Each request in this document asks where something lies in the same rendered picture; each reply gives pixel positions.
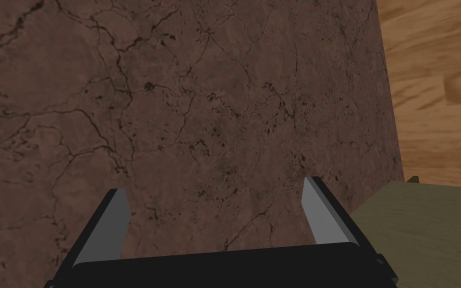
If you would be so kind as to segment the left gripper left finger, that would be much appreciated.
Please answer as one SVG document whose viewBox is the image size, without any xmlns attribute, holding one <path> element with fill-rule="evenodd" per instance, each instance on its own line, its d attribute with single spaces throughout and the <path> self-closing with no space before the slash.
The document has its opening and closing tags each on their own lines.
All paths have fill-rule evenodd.
<svg viewBox="0 0 461 288">
<path fill-rule="evenodd" d="M 110 189 L 72 246 L 68 266 L 120 259 L 130 217 L 126 191 Z"/>
</svg>

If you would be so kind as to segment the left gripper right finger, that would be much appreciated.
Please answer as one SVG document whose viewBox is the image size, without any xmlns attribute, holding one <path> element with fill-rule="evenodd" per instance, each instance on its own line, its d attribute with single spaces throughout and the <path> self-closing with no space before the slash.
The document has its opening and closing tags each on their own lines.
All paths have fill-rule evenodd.
<svg viewBox="0 0 461 288">
<path fill-rule="evenodd" d="M 359 243 L 312 177 L 304 179 L 301 204 L 316 244 Z"/>
</svg>

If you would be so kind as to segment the olive green wooden cabinet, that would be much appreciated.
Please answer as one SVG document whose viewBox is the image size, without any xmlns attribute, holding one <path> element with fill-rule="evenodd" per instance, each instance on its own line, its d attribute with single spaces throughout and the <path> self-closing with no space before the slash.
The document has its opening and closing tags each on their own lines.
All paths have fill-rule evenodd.
<svg viewBox="0 0 461 288">
<path fill-rule="evenodd" d="M 351 217 L 398 288 L 461 288 L 461 186 L 393 181 Z"/>
</svg>

